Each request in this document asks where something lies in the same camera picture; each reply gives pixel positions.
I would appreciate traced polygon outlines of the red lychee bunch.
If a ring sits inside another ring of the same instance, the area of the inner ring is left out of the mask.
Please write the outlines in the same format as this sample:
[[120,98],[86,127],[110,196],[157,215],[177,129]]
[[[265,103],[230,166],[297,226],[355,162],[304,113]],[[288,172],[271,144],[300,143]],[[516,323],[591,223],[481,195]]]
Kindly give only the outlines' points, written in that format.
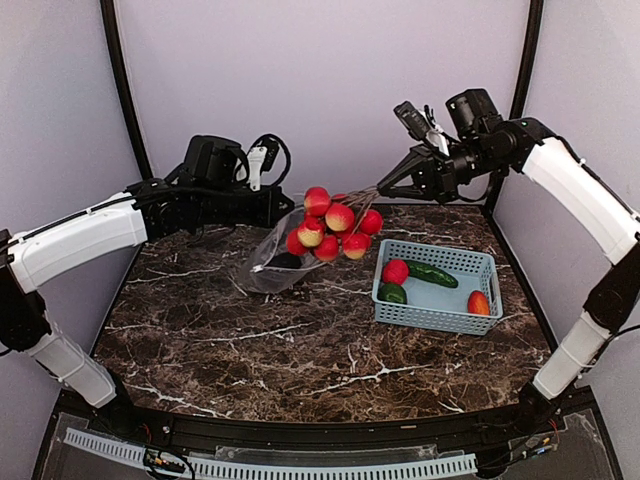
[[310,255],[323,263],[340,255],[362,259],[384,225],[381,213],[372,207],[378,197],[375,187],[347,194],[310,187],[303,197],[302,219],[294,221],[285,237],[285,252],[299,260]]

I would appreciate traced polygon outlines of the clear zip top bag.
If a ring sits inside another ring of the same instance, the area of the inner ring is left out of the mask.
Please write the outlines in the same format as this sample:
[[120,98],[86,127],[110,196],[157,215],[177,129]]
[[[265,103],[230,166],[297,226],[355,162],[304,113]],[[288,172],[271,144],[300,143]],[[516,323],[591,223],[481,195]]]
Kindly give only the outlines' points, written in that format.
[[304,213],[302,206],[294,208],[251,252],[236,274],[241,288],[253,293],[277,294],[323,265],[310,253],[296,256],[287,248],[288,235],[304,220]]

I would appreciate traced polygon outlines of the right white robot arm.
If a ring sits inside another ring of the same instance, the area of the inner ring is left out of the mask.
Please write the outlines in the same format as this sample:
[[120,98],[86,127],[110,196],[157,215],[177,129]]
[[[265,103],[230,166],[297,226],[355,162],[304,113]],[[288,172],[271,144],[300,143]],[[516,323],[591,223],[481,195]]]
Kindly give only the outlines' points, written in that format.
[[377,185],[388,198],[460,199],[473,179],[509,171],[552,195],[593,237],[611,264],[589,293],[582,312],[526,387],[510,413],[521,434],[534,432],[559,397],[612,341],[639,301],[639,214],[626,205],[561,136],[534,118],[505,120],[484,89],[450,98],[446,108],[457,132],[447,135],[430,110],[404,101],[394,114],[416,146]]

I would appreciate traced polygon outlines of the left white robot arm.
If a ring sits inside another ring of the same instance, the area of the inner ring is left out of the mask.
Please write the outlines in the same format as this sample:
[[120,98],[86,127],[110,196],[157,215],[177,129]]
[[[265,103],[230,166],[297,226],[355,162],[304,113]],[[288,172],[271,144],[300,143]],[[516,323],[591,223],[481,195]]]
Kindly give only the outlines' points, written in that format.
[[196,135],[185,159],[164,178],[128,186],[108,199],[31,231],[1,233],[1,343],[23,352],[59,382],[102,409],[120,436],[141,427],[125,388],[49,319],[38,290],[50,280],[115,251],[207,225],[272,227],[293,201],[281,184],[291,153],[274,134],[248,150],[229,139]]

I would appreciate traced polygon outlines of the red toy fruit ball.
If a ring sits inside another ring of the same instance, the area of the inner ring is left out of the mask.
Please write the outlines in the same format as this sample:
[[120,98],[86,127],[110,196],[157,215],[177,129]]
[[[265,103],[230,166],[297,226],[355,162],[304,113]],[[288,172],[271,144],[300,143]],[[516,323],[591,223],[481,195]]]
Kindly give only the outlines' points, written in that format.
[[409,276],[409,267],[407,263],[401,259],[390,260],[382,271],[382,281],[387,284],[402,286]]

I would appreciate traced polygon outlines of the green toy cucumber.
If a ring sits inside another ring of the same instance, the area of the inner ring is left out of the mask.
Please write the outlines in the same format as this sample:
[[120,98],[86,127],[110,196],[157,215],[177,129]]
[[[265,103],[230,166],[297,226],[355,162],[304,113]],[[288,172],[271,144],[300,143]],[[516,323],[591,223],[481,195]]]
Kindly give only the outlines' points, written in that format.
[[415,260],[406,260],[405,264],[408,267],[409,276],[412,278],[450,289],[459,286],[459,282],[454,276],[438,267]]

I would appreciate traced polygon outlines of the green toy avocado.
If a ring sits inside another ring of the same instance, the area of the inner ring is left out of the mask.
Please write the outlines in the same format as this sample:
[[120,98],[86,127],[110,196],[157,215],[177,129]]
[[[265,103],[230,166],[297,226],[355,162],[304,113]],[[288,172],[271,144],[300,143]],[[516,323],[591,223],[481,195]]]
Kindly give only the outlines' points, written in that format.
[[406,305],[407,293],[401,285],[384,283],[378,290],[377,299],[382,302]]

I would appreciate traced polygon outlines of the light blue plastic basket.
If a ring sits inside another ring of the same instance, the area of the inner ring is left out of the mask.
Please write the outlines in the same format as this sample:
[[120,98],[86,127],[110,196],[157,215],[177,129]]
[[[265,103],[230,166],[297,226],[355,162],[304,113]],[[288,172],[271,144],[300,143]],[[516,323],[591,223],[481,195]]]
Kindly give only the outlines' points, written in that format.
[[[454,276],[455,289],[408,277],[402,285],[407,304],[377,299],[383,285],[382,271],[393,259],[415,260],[438,267]],[[469,295],[482,291],[489,300],[489,316],[467,311]],[[494,258],[486,253],[415,242],[386,239],[379,248],[372,287],[375,320],[436,331],[483,336],[503,318],[502,298]]]

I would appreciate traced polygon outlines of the orange red toy mango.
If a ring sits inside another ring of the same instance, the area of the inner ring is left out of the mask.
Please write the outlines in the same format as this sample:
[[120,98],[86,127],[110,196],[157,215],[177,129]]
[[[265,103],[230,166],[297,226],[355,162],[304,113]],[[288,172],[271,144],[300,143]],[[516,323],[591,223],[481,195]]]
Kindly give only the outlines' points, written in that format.
[[489,316],[491,314],[489,300],[482,291],[473,291],[467,301],[467,311],[470,314]]

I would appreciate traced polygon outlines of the left black frame post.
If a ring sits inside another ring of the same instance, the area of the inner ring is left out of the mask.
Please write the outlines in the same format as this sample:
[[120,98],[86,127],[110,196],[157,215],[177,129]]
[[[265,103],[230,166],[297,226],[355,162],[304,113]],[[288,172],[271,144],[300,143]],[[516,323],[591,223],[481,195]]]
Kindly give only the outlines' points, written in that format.
[[100,0],[99,5],[111,71],[129,143],[140,177],[143,180],[147,180],[153,177],[153,172],[147,155],[128,78],[127,65],[119,31],[116,2],[113,0]]

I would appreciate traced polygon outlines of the black frame post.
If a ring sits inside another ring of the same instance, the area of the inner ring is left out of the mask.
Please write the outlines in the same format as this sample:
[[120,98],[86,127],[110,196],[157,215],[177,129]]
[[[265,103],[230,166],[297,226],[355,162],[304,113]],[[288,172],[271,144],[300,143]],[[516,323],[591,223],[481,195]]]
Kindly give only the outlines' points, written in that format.
[[147,155],[128,78],[127,65],[119,31],[116,2],[113,0],[100,0],[99,5],[111,71],[129,143],[140,177],[143,180],[147,180],[153,177],[153,172]]
[[[529,1],[529,10],[527,15],[522,53],[514,88],[514,94],[511,101],[511,108],[509,111],[510,119],[521,118],[524,112],[539,42],[543,10],[543,0]],[[489,216],[493,216],[495,212],[506,176],[506,170],[502,169],[498,173],[492,173],[489,178],[489,183],[486,190],[487,198],[484,204],[485,210]]]

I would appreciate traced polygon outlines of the right black frame post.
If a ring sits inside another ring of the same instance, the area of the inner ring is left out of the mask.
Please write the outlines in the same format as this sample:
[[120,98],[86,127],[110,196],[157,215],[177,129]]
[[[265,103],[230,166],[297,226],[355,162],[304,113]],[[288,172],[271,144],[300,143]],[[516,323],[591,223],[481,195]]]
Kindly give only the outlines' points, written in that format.
[[[509,111],[510,119],[521,118],[524,112],[539,42],[543,10],[543,0],[529,1],[529,10],[527,15],[522,53],[514,88],[514,94],[511,101],[511,108]],[[495,212],[506,176],[506,170],[502,169],[498,173],[492,173],[489,178],[489,183],[486,190],[487,198],[484,204],[485,210],[489,216],[493,216]]]

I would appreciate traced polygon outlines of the black front rail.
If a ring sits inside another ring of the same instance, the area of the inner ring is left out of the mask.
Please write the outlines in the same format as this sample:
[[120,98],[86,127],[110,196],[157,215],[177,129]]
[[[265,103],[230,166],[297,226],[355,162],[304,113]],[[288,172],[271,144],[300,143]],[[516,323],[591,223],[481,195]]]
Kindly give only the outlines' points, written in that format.
[[221,447],[346,451],[434,444],[441,451],[504,452],[508,442],[565,426],[568,414],[591,405],[589,388],[574,389],[545,417],[527,418],[516,404],[440,417],[365,423],[283,423],[224,420],[134,407],[135,431],[120,439],[181,454]]

